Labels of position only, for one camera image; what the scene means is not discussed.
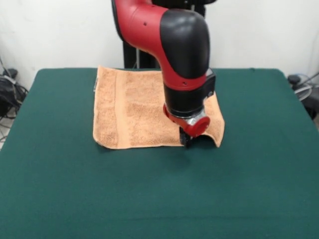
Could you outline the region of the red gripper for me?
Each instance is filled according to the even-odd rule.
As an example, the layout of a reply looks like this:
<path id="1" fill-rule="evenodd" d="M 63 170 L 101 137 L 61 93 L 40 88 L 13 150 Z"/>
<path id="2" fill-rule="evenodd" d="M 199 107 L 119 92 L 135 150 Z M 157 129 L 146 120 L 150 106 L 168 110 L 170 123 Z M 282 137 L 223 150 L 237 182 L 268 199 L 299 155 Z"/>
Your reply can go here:
<path id="1" fill-rule="evenodd" d="M 168 119 L 180 127 L 179 141 L 184 147 L 191 147 L 193 137 L 202 135 L 210 124 L 210 118 L 207 116 L 205 109 L 189 118 L 173 116 L 167 110 L 166 105 L 163 106 L 163 112 Z"/>

